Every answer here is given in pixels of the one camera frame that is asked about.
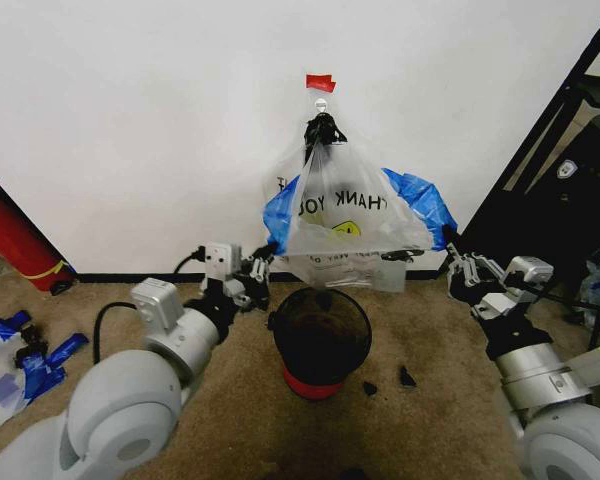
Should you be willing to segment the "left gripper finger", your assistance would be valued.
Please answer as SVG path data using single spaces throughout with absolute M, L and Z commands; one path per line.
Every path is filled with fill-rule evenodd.
M 241 312 L 269 309 L 269 288 L 265 281 L 258 282 L 251 277 L 233 278 L 223 283 L 223 293 Z
M 277 243 L 258 247 L 250 256 L 242 260 L 241 272 L 257 283 L 265 283 L 268 280 L 269 267 L 277 250 Z

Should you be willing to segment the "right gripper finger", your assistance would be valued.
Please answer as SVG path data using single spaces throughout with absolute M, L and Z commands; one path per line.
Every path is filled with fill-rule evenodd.
M 449 285 L 459 281 L 461 286 L 477 286 L 485 282 L 500 282 L 504 278 L 504 270 L 494 260 L 472 252 L 463 253 L 461 237 L 450 225 L 444 225 L 442 232 L 449 256 Z
M 449 297 L 469 306 L 478 304 L 486 295 L 484 284 L 466 285 L 464 270 L 461 267 L 449 267 L 447 283 Z

